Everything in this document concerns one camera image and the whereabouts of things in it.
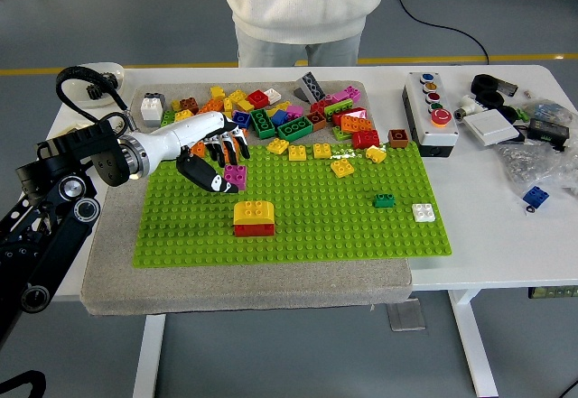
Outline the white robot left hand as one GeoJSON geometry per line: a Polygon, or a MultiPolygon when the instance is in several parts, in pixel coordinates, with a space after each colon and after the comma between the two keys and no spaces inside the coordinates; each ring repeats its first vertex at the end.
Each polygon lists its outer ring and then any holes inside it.
{"type": "Polygon", "coordinates": [[[153,173],[163,161],[174,161],[178,172],[187,180],[209,192],[237,193],[238,187],[225,180],[207,162],[190,155],[190,148],[204,142],[211,159],[224,166],[224,150],[229,162],[237,163],[236,150],[250,157],[247,140],[238,125],[220,112],[207,112],[161,127],[150,134],[135,134],[143,146],[143,175],[153,173]]]}

